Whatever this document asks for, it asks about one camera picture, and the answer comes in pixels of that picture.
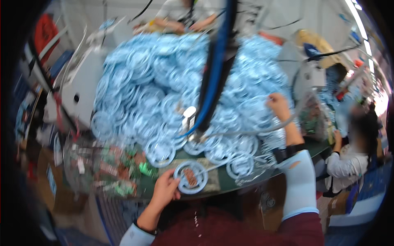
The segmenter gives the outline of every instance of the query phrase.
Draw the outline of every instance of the hand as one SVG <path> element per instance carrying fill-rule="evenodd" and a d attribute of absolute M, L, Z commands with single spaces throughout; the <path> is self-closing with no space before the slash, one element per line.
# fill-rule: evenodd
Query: hand
<path fill-rule="evenodd" d="M 184 24 L 180 23 L 180 22 L 169 22 L 167 24 L 174 32 L 177 33 L 183 33 L 185 32 L 185 26 Z"/>
<path fill-rule="evenodd" d="M 206 27 L 206 25 L 202 22 L 196 22 L 194 23 L 191 27 L 190 30 L 193 31 L 201 31 L 202 29 L 204 29 Z"/>
<path fill-rule="evenodd" d="M 342 143 L 342 136 L 339 130 L 334 131 L 334 138 L 336 143 Z"/>
<path fill-rule="evenodd" d="M 171 200 L 179 200 L 180 192 L 177 189 L 180 179 L 173 179 L 175 169 L 165 171 L 156 181 L 150 206 L 161 211 Z"/>
<path fill-rule="evenodd" d="M 280 121 L 286 121 L 290 117 L 290 110 L 286 98 L 279 93 L 272 93 L 269 96 L 267 106 L 272 109 Z"/>

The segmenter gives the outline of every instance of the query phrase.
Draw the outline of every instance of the person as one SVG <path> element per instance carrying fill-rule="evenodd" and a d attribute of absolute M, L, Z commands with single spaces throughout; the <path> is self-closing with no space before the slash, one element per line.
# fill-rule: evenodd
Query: person
<path fill-rule="evenodd" d="M 208 0 L 167 0 L 157 13 L 154 23 L 163 28 L 171 28 L 174 32 L 183 33 L 185 27 L 193 31 L 201 31 L 216 19 Z"/>
<path fill-rule="evenodd" d="M 286 99 L 277 93 L 269 96 L 268 106 L 281 121 L 290 117 Z M 304 140 L 294 123 L 285 127 L 286 145 Z M 316 208 L 316 181 L 307 150 L 301 150 L 279 164 L 286 175 L 283 218 L 277 233 L 249 229 L 229 213 L 208 207 L 204 214 L 191 208 L 180 214 L 162 233 L 156 230 L 165 206 L 181 197 L 178 179 L 168 170 L 158 178 L 153 197 L 141 216 L 123 235 L 120 245 L 323 245 L 323 232 Z"/>
<path fill-rule="evenodd" d="M 316 183 L 317 191 L 327 192 L 325 196 L 334 197 L 342 189 L 354 184 L 368 170 L 372 156 L 376 154 L 378 124 L 372 114 L 355 117 L 349 127 L 349 144 L 342 147 L 342 137 L 339 130 L 334 132 L 335 145 L 332 154 L 316 164 L 317 176 L 326 172 L 329 176 Z"/>

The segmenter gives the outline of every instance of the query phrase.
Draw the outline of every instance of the white shirt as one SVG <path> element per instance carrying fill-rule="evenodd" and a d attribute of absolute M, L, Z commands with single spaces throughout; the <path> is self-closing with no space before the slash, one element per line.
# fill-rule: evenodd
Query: white shirt
<path fill-rule="evenodd" d="M 189 11 L 190 8 L 185 8 L 182 0 L 167 0 L 156 17 L 163 19 L 168 17 L 170 20 L 182 21 L 188 16 Z M 192 19 L 194 22 L 197 22 L 200 19 L 208 18 L 214 13 L 208 0 L 198 0 L 193 7 Z"/>
<path fill-rule="evenodd" d="M 327 173 L 330 175 L 325 179 L 325 186 L 330 189 L 331 179 L 333 179 L 333 193 L 338 193 L 354 184 L 367 172 L 368 155 L 357 153 L 347 144 L 342 147 L 340 156 L 334 152 L 326 159 L 325 163 L 327 164 Z"/>

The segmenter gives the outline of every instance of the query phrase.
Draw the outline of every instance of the pile of plastic parts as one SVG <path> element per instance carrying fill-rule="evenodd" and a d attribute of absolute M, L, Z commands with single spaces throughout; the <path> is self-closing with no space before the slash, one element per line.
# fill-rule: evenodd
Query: pile of plastic parts
<path fill-rule="evenodd" d="M 67 139 L 64 150 L 65 175 L 77 192 L 139 197 L 137 186 L 141 174 L 158 176 L 157 169 L 149 165 L 134 145 Z"/>
<path fill-rule="evenodd" d="M 250 159 L 258 151 L 285 147 L 284 130 L 257 136 L 218 135 L 201 143 L 179 137 L 184 133 L 179 109 L 197 107 L 207 59 L 209 38 L 197 37 L 140 34 L 120 44 L 104 62 L 91 130 L 102 141 L 137 142 L 158 168 L 169 165 L 183 148 L 191 155 L 204 152 L 214 164 L 233 160 L 238 165 L 229 169 L 229 175 L 241 178 L 253 169 Z M 240 37 L 238 42 L 240 48 L 207 135 L 258 131 L 279 123 L 266 106 L 274 92 L 283 94 L 289 107 L 294 107 L 288 78 L 275 60 L 281 47 L 258 35 Z M 267 143 L 264 150 L 259 139 Z"/>

